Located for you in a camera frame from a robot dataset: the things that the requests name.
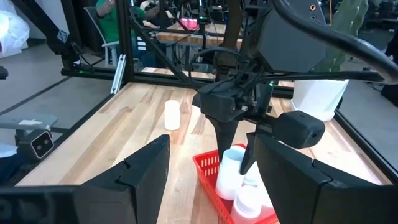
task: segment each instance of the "pink object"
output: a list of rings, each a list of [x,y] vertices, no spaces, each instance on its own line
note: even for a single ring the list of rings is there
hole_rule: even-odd
[[[196,19],[188,19],[188,28],[194,29],[198,26],[198,21]]]
[[[182,23],[184,26],[188,27],[188,19],[186,19],[186,18],[181,18],[180,21],[181,21],[181,23]]]

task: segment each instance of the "white container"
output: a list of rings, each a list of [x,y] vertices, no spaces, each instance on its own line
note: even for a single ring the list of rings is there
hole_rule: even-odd
[[[216,193],[224,200],[234,200],[242,187],[244,176],[239,173],[244,151],[228,149],[223,154],[218,171]]]
[[[261,198],[261,214],[259,220],[265,219],[275,214],[274,206],[272,206],[271,199],[269,198],[268,192],[264,184],[259,184],[258,189],[260,191]]]
[[[164,103],[164,128],[175,131],[180,128],[180,102],[169,100]]]
[[[330,121],[349,80],[297,80],[294,81],[290,107],[321,121]]]
[[[231,211],[231,217],[238,224],[252,224],[259,220],[261,214],[261,199],[259,189],[253,186],[243,186],[238,192]]]
[[[244,150],[241,149],[228,149],[224,151],[221,164],[229,169],[239,172],[244,156]]]
[[[254,162],[254,164],[250,167],[250,169],[244,176],[243,185],[257,187],[259,184],[262,184],[260,170],[257,162]]]

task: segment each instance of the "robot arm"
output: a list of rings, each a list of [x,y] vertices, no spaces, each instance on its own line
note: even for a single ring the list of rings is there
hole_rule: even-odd
[[[73,69],[80,61],[78,46],[72,37],[60,30],[34,0],[11,0],[16,7],[44,34],[47,45],[57,55],[61,55],[64,68]]]

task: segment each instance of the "black cable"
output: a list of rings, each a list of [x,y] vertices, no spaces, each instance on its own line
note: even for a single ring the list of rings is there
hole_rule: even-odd
[[[202,55],[204,55],[204,54],[210,53],[210,52],[225,52],[225,53],[229,53],[229,54],[236,55],[236,56],[238,56],[238,57],[246,57],[246,58],[249,58],[248,56],[243,55],[243,54],[239,53],[239,52],[236,51],[236,50],[231,50],[231,49],[226,48],[226,47],[213,47],[213,48],[210,48],[210,49],[201,50],[201,51],[199,51],[197,54],[195,54],[195,55],[191,58],[191,60],[189,61],[189,64],[188,64],[188,79],[191,81],[191,83],[193,83],[192,74],[191,74],[192,63],[193,63],[198,57],[200,57],[200,56],[202,56]]]

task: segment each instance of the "person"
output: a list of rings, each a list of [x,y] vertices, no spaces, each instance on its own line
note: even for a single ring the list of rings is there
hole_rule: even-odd
[[[143,11],[139,7],[135,7],[137,12],[137,20],[151,20],[159,13],[159,6],[148,11]],[[119,40],[118,16],[116,14],[115,0],[98,0],[96,3],[97,16],[99,17],[99,26],[102,29],[104,38],[107,42]],[[143,55],[138,51],[136,35],[131,30],[131,44],[134,58],[139,58],[145,67],[154,67],[155,57],[152,52],[145,52]]]
[[[139,5],[139,7],[144,11],[149,11],[152,8],[157,7],[157,6],[159,6],[158,0],[145,0],[142,3],[140,3],[140,5]],[[174,17],[170,13],[169,10],[166,10],[166,15],[167,15],[168,19],[165,21],[165,26],[169,27],[172,25],[172,20],[170,20],[170,19],[173,19]],[[157,15],[154,18],[152,18],[151,20],[144,20],[143,24],[146,27],[158,29],[158,28],[160,28],[160,17],[159,17],[159,15]]]

